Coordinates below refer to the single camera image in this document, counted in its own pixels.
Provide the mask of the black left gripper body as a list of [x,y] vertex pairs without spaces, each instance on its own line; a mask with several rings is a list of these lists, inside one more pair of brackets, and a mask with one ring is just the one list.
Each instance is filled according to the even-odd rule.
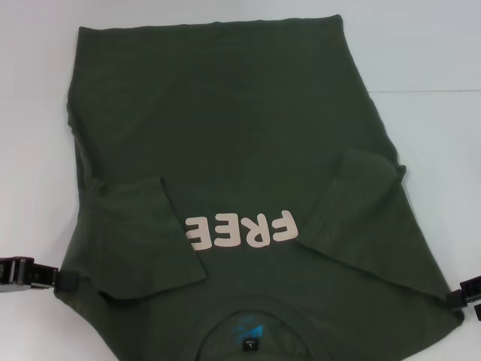
[[28,260],[22,257],[1,258],[1,293],[28,289],[25,271]]

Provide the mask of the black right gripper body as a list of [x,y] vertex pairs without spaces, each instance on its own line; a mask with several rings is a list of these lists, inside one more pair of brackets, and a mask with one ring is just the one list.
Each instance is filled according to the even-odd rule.
[[464,298],[479,298],[481,296],[481,277],[471,278],[460,283]]

